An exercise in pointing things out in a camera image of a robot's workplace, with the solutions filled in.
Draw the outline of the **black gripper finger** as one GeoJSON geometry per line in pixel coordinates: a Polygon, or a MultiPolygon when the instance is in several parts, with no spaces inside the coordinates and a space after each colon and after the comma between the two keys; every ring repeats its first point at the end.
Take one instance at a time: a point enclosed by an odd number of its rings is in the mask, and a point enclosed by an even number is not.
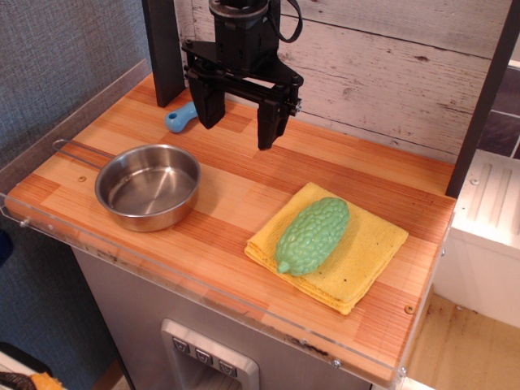
{"type": "Polygon", "coordinates": [[[201,124],[214,127],[225,115],[225,92],[218,86],[218,78],[187,71],[188,85],[201,124]]]}
{"type": "Polygon", "coordinates": [[[258,148],[268,150],[278,137],[283,136],[289,117],[289,108],[283,99],[266,98],[259,104],[258,148]]]}

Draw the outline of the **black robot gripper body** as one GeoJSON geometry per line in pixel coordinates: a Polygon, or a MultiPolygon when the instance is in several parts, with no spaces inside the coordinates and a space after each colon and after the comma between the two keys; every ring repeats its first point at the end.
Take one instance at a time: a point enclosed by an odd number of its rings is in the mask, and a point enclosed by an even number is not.
{"type": "Polygon", "coordinates": [[[191,68],[218,78],[218,86],[239,98],[260,104],[266,98],[283,99],[289,115],[301,110],[299,88],[304,79],[278,56],[280,42],[293,43],[301,35],[303,18],[296,6],[297,24],[290,37],[281,32],[279,6],[211,6],[213,41],[182,45],[191,68]]]}

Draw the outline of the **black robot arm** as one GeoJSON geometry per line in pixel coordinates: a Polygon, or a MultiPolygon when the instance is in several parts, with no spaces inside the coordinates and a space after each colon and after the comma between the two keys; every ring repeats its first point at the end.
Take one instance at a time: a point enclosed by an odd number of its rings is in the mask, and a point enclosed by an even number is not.
{"type": "Polygon", "coordinates": [[[299,20],[291,37],[280,31],[278,1],[211,1],[214,41],[186,41],[184,68],[198,118],[214,127],[225,115],[225,96],[258,106],[258,148],[268,150],[284,134],[290,116],[301,109],[304,79],[278,57],[280,42],[301,34],[299,20]]]}

